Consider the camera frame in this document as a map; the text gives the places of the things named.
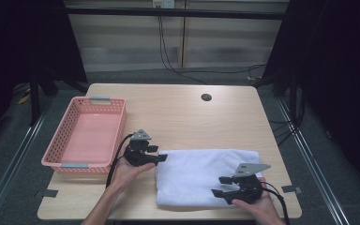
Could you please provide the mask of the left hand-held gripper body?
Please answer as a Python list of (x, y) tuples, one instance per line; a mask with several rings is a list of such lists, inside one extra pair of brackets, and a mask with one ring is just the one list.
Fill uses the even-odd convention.
[(152, 162), (152, 153), (147, 153), (151, 137), (143, 130), (139, 129), (131, 137), (126, 147), (124, 157), (133, 166), (142, 166)]

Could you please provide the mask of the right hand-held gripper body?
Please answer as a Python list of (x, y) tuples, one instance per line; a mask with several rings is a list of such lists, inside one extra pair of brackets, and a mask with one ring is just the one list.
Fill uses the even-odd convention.
[(249, 204), (258, 201), (263, 194), (263, 188), (257, 178), (257, 173), (269, 168), (268, 164), (241, 163), (231, 177), (231, 182), (239, 186), (239, 189), (229, 192), (228, 204), (231, 204), (234, 199)]

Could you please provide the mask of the white cat print towel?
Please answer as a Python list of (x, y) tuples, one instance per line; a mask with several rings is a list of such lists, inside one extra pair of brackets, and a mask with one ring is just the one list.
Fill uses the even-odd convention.
[(230, 207), (212, 190), (237, 190), (235, 184), (222, 185), (220, 176), (233, 176), (241, 163), (258, 164), (259, 153), (242, 149), (160, 150), (166, 155), (156, 168), (157, 199), (160, 206)]

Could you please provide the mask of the pink plastic basket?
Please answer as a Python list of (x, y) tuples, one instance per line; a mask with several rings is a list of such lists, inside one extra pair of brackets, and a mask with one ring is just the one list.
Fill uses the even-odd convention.
[(126, 117), (126, 102), (121, 98), (74, 97), (41, 164), (58, 173), (108, 173)]

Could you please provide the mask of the person's left hand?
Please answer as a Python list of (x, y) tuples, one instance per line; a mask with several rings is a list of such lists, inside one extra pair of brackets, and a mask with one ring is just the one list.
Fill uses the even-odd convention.
[(147, 172), (156, 165), (147, 163), (142, 166), (131, 165), (124, 156), (116, 164), (109, 189), (123, 192), (141, 173)]

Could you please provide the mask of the person's right hand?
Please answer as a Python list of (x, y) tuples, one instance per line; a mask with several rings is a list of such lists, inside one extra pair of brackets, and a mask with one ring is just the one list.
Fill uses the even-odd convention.
[(281, 218), (267, 191), (262, 193), (261, 198), (253, 204), (238, 199), (232, 200), (232, 204), (245, 210), (256, 218)]

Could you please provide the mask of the grey tape piece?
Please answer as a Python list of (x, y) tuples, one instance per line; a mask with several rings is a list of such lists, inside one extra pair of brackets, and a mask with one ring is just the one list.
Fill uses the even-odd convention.
[(42, 190), (38, 190), (34, 197), (35, 198), (39, 198), (39, 199), (43, 199), (44, 197), (48, 197), (48, 198), (55, 198), (57, 195), (58, 191), (57, 190), (53, 190), (53, 189), (42, 189)]
[(281, 188), (282, 188), (282, 191), (284, 193), (294, 192), (297, 195), (297, 194), (301, 194), (303, 192), (300, 187), (295, 187), (293, 185), (284, 186), (284, 187), (281, 187)]

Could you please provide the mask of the black metal stand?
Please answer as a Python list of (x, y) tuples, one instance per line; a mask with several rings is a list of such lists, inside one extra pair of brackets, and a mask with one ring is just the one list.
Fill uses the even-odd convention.
[(76, 81), (59, 73), (51, 68), (34, 68), (30, 73), (30, 98), (31, 98), (31, 121), (33, 126), (41, 117), (39, 103), (39, 90), (42, 90), (48, 97), (54, 97), (58, 93), (55, 81), (63, 82), (70, 87), (82, 92), (87, 92), (87, 87), (83, 82)]
[(263, 74), (262, 78), (252, 84), (252, 87), (258, 89), (264, 85), (273, 85), (273, 94), (276, 97), (289, 97), (289, 114), (291, 121), (298, 126), (302, 121), (303, 113), (297, 112), (297, 76), (289, 68), (282, 68), (272, 73)]

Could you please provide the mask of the black horizontal bar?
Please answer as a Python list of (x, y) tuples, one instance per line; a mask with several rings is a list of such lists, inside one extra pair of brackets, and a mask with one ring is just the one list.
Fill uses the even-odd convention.
[(192, 17), (223, 18), (248, 20), (283, 20), (285, 13), (253, 12), (228, 10), (176, 9), (176, 8), (133, 8), (133, 7), (66, 7), (68, 14), (85, 15), (121, 15), (121, 16), (158, 16), (158, 17)]

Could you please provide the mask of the dark curtain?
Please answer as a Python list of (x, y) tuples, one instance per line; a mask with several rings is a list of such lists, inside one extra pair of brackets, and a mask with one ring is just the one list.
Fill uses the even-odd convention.
[(0, 119), (20, 83), (87, 81), (64, 0), (0, 0)]
[(289, 0), (263, 76), (298, 83), (360, 172), (360, 0)]

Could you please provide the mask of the metal floor rail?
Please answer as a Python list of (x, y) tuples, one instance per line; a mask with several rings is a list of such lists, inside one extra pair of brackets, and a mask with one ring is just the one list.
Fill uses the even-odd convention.
[(307, 164), (308, 169), (310, 170), (310, 173), (317, 185), (318, 190), (322, 195), (322, 198), (333, 220), (336, 222), (337, 225), (351, 225), (337, 196), (331, 189), (329, 183), (327, 182), (323, 174), (323, 171), (321, 170), (317, 160), (311, 152), (311, 149), (302, 131), (294, 122), (291, 121), (290, 108), (287, 106), (283, 98), (277, 100), (277, 105), (280, 108), (282, 116), (288, 121), (288, 127), (290, 128), (290, 132), (293, 135), (293, 139), (296, 142), (298, 149)]
[(48, 111), (51, 107), (52, 101), (53, 100), (51, 98), (48, 98), (46, 102), (42, 104), (41, 111), (37, 113), (37, 118), (32, 118), (30, 123), (27, 124), (27, 129), (24, 135), (19, 139), (20, 143), (10, 146), (10, 148), (14, 149), (15, 152), (10, 158), (4, 172), (0, 175), (0, 207), (7, 197), (16, 175), (44, 123), (46, 111)]

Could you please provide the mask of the white wall power outlet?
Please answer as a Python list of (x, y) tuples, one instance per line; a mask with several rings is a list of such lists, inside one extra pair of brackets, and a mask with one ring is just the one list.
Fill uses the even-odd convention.
[(175, 8), (175, 1), (174, 0), (152, 0), (153, 8), (168, 8), (173, 9)]

